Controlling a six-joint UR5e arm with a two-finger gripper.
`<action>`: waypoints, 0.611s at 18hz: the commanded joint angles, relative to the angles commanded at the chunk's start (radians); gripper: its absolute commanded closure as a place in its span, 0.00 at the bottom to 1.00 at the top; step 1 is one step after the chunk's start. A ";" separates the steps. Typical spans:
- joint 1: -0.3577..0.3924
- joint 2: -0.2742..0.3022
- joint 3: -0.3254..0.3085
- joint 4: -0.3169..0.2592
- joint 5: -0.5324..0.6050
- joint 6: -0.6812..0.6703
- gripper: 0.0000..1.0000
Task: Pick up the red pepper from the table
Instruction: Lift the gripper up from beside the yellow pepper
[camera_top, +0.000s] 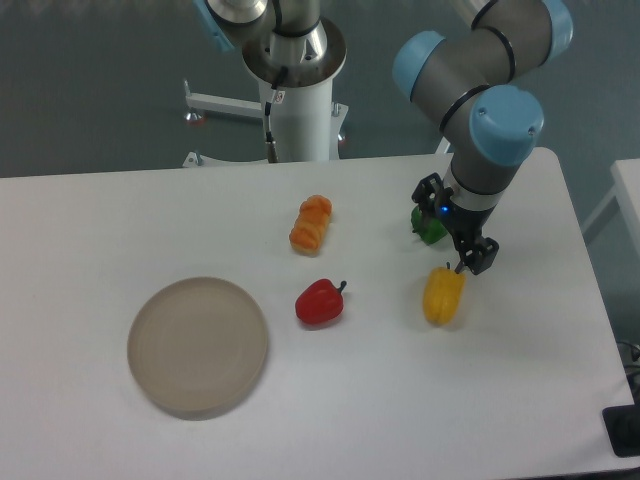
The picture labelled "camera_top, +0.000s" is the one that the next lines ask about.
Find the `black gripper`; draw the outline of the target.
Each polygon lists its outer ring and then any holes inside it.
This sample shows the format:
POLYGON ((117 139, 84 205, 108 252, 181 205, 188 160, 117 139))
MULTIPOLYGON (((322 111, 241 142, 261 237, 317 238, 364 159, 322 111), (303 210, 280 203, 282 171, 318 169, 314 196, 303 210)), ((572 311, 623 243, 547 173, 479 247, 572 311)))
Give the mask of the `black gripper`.
POLYGON ((451 187, 441 187, 441 177, 433 173, 418 183, 411 199, 424 217, 438 219, 451 234, 459 254, 454 271, 479 275, 492 266, 499 251, 497 241, 480 236, 491 210, 465 209, 454 202, 451 187))

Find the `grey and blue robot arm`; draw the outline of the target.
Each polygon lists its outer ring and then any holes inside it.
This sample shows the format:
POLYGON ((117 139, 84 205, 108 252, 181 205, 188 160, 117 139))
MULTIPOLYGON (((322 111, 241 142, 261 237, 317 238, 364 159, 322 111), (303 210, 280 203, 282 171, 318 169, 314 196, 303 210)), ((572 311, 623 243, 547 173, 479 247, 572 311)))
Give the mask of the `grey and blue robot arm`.
MULTIPOLYGON (((459 268, 480 274, 498 243, 482 229, 544 125, 537 99, 514 80, 564 52, 573 21, 560 1, 460 1, 470 32, 449 41, 411 37, 392 76, 401 93, 453 146, 444 175, 413 192, 424 224, 451 235, 459 268)), ((223 51, 239 50, 257 81, 267 158, 325 162, 337 152, 332 87, 347 47, 316 1, 198 1, 195 10, 223 51)))

